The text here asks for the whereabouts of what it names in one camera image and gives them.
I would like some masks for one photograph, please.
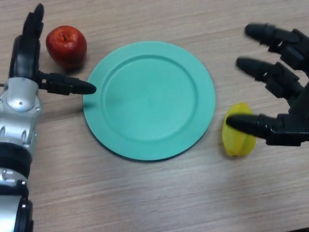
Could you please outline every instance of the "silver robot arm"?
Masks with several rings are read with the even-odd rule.
[[[0,95],[1,232],[33,231],[28,177],[42,111],[39,89],[62,95],[96,92],[96,87],[88,82],[39,71],[43,14],[42,4],[28,14],[23,33],[15,39],[9,78]]]

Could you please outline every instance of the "apple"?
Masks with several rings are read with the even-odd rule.
[[[60,26],[53,29],[46,37],[46,48],[52,59],[66,71],[76,70],[84,65],[87,41],[74,27]]]

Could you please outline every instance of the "wood grain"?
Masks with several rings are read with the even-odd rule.
[[[29,11],[45,6],[40,65],[59,71],[45,37],[80,29],[86,80],[109,52],[161,40],[182,46],[209,69],[217,105],[204,137],[165,162],[131,162],[106,151],[87,129],[81,96],[40,93],[43,114],[30,174],[35,232],[284,232],[309,225],[309,144],[271,147],[259,140],[245,159],[224,155],[220,130],[229,106],[246,101],[275,116],[288,105],[235,68],[238,56],[276,62],[243,36],[250,22],[309,35],[308,0],[0,0],[0,72],[7,78],[15,36]],[[300,72],[301,83],[307,78]]]

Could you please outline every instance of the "robotic hand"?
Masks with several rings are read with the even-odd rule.
[[[96,87],[77,78],[39,71],[44,7],[29,13],[16,37],[9,77],[0,95],[0,231],[33,231],[28,176],[34,155],[41,103],[39,89],[69,95],[92,94]]]
[[[309,77],[309,38],[299,30],[286,31],[269,24],[248,24],[245,34],[268,51],[281,55],[281,60],[294,70],[302,70]],[[282,64],[270,64],[252,58],[239,57],[236,66],[266,83],[266,89],[277,98],[285,98],[290,106],[288,114],[277,118],[260,114],[232,115],[226,123],[246,134],[266,140],[267,145],[300,146],[309,141],[309,83],[302,87],[299,78]]]

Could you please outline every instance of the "teal plate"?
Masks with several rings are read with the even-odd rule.
[[[89,80],[84,115],[109,150],[134,160],[162,160],[194,145],[215,109],[204,65],[188,51],[163,42],[139,42],[108,54]]]

